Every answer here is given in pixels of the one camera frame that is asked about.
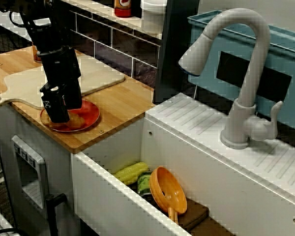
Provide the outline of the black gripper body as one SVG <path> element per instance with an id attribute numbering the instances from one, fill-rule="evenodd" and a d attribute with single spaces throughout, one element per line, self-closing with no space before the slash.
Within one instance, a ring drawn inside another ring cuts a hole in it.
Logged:
<path id="1" fill-rule="evenodd" d="M 72 47 L 62 46 L 51 52 L 39 52 L 47 81 L 51 85 L 63 85 L 78 80 L 81 71 Z"/>

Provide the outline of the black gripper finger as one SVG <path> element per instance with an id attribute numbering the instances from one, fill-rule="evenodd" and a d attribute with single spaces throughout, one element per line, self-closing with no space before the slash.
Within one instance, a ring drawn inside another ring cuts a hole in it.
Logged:
<path id="1" fill-rule="evenodd" d="M 41 99 L 51 121 L 54 123 L 68 122 L 69 114 L 65 107 L 63 88 L 46 83 L 40 92 L 43 94 Z"/>
<path id="2" fill-rule="evenodd" d="M 68 110 L 79 109 L 82 106 L 82 95 L 79 81 L 76 79 L 64 86 L 63 98 Z"/>

